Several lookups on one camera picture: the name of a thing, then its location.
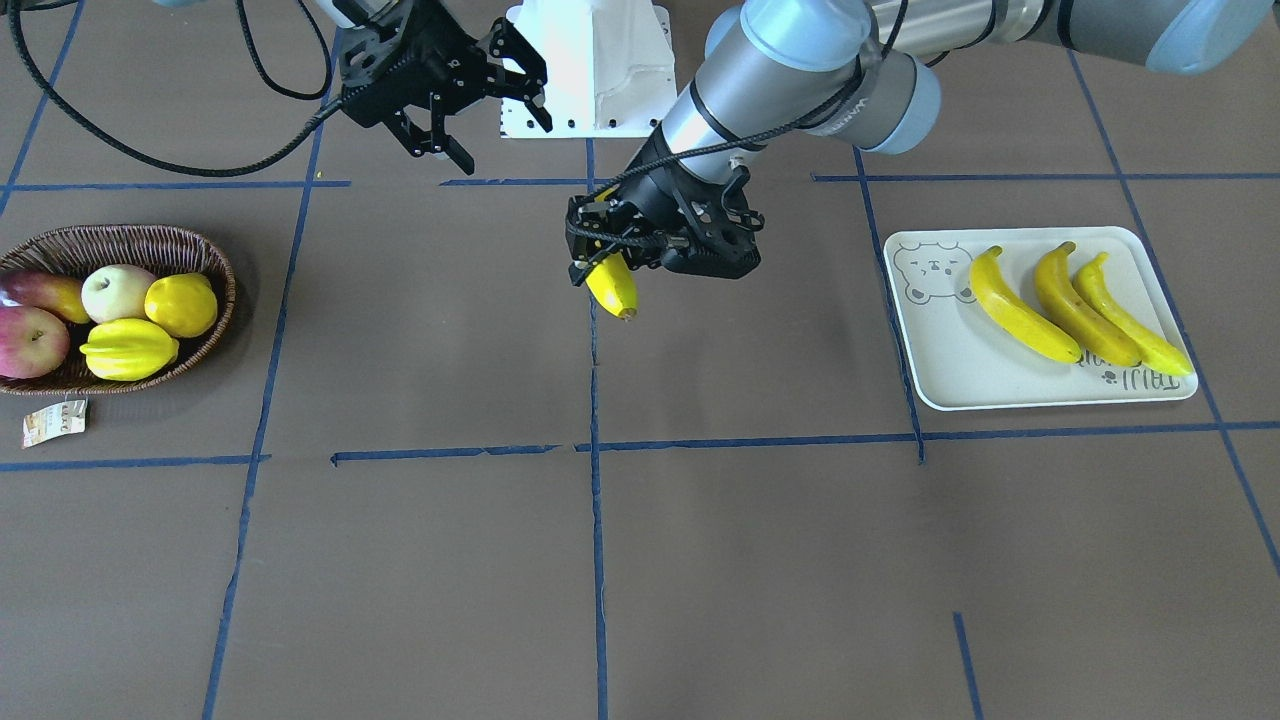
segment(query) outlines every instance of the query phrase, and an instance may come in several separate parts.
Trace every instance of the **white bracket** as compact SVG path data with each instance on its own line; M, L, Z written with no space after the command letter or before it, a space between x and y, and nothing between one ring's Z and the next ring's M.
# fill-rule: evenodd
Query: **white bracket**
M503 100L504 137L648 137L676 102L671 14L652 0L524 0L507 19L547 59L554 128Z

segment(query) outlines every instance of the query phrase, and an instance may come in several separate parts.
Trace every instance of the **banana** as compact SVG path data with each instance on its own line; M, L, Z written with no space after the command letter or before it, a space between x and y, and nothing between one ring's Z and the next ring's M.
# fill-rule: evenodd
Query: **banana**
M1005 249L996 245L974 258L969 265L969 287L978 305L1001 328L1027 347L1059 363L1078 363L1080 343L1046 320L1009 287L996 260Z
M1071 287L1066 258L1075 243L1066 241L1050 250L1036 264L1036 297L1055 324L1080 342L1085 350L1121 368L1142 363L1138 343L1091 307Z
M1102 263L1106 259L1106 252L1098 252L1097 258L1076 270L1075 279L1071 283L1075 291L1089 304L1089 307L1097 310L1100 315L1114 323L1124 334L1138 343L1142 361L1148 368L1174 377L1192 374L1194 372L1192 361L1181 350L1178 350L1164 337L1149 331L1111 297L1111 292L1107 290L1106 275L1102 273Z
M637 292L631 268L622 255L614 252L600 261L586 275L586 287L591 296L609 314L630 320L636 316Z

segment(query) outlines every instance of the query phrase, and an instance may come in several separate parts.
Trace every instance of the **paper label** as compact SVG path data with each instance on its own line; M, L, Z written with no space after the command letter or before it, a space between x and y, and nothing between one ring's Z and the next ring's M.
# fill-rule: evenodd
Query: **paper label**
M22 421L22 447L84 432L88 400L68 400L27 415Z

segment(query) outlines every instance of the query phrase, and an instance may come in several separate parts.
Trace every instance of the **wicker basket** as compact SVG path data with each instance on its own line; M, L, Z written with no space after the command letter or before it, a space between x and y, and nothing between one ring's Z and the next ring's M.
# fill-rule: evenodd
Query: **wicker basket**
M111 395L143 389L189 370L221 338L236 307L236 275L221 250L202 236L168 225L77 225L50 231L14 247L0 259L0 270L33 268L86 278L93 270L116 263L138 265L157 277L204 273L218 297L219 314L205 334L178 341L178 361L159 374L136 382L104 380L88 372L77 350L88 337L90 325L68 325L72 350L67 360L47 375L31 379L0 377L0 392L12 395Z

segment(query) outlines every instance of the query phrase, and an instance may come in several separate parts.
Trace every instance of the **tray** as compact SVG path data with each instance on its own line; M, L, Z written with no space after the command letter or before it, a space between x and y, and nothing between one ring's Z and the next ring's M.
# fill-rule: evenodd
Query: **tray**
M1032 273L1037 260L1064 241L1076 243L1075 273L1098 252L1110 258L1107 288L1129 313L1184 352L1142 241L1125 228L1021 228L913 231L884 243L893 305L920 400L936 410L989 410L1108 402L1185 400L1199 387L1196 374L1169 377L1146 365L1117 368L1085 351L1061 364L1029 350L997 325L969 291L973 258L992 245L1005 249L1005 281L1041 310Z
M160 384L186 373L218 345L236 309L236 275L227 256L204 236L172 225L74 225L46 232L0 258L0 270L33 268L86 278L93 270L128 263L157 277L204 273L218 297L219 314L205 334L178 341L178 360L159 374L134 382L104 380L88 372L77 350L91 324L69 324L72 351L47 375L31 379L0 377L0 392L10 395L115 395Z

